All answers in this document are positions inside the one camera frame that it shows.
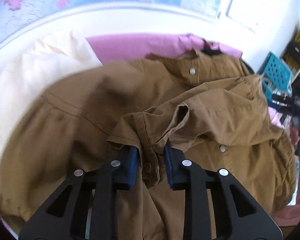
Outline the olive brown jacket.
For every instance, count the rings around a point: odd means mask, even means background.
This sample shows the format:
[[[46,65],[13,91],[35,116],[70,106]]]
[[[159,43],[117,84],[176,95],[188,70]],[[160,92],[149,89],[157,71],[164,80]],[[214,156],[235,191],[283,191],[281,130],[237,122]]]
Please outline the olive brown jacket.
[[[184,194],[166,181],[166,142],[204,169],[226,168],[269,214],[292,198],[293,148],[271,123],[260,76],[236,57],[192,52],[110,62],[47,88],[3,152],[0,214],[20,230],[74,170],[95,170],[128,145],[140,166],[118,195],[119,238],[181,239]]]

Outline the teal top basket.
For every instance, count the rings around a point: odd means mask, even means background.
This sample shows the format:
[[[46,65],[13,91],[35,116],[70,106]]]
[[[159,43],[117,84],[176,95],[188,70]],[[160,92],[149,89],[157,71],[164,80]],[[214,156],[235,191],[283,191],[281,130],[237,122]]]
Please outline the teal top basket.
[[[262,77],[262,89],[268,101],[273,100],[273,94],[292,95],[292,72],[285,62],[272,52],[268,53],[257,73]]]

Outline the black handbag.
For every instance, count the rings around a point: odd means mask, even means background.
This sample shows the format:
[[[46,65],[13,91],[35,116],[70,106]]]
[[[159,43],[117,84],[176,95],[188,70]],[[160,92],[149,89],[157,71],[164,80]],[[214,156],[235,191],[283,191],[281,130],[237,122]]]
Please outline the black handbag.
[[[288,44],[287,52],[300,65],[300,44],[298,44],[298,42],[291,41]]]

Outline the black garment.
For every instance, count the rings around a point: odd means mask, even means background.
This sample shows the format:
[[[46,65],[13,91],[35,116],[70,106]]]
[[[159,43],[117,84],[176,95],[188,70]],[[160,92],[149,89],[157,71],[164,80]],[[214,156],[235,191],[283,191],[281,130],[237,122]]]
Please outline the black garment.
[[[204,45],[203,45],[203,49],[201,50],[201,52],[206,55],[209,55],[209,56],[220,55],[223,52],[221,51],[219,45],[220,45],[219,42],[204,40]]]

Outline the cream pillow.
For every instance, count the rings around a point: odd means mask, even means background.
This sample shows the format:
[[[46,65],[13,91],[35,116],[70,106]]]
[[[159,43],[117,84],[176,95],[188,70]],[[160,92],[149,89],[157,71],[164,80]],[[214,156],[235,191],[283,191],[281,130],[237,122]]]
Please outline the cream pillow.
[[[64,33],[42,37],[0,66],[0,159],[14,127],[42,91],[52,83],[101,65],[83,37]]]

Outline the pink daisy bed sheet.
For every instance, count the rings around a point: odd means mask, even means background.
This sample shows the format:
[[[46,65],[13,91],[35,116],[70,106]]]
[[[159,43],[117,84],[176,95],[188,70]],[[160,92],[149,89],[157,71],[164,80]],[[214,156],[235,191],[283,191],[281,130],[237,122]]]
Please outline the pink daisy bed sheet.
[[[132,61],[136,59],[147,59],[150,55],[158,55],[165,58],[179,58],[186,57],[192,52],[201,52],[203,49],[204,41],[200,38],[197,38],[192,35],[118,35],[118,36],[110,36],[110,37],[98,37],[98,38],[89,38],[86,39],[97,58],[101,61],[101,66],[108,64],[110,62],[116,61]],[[226,48],[223,45],[219,45],[222,54],[236,57],[241,60],[241,53],[231,48]],[[46,87],[42,93],[52,86],[54,83]],[[272,118],[270,115],[270,111],[268,109],[269,117],[272,123]]]

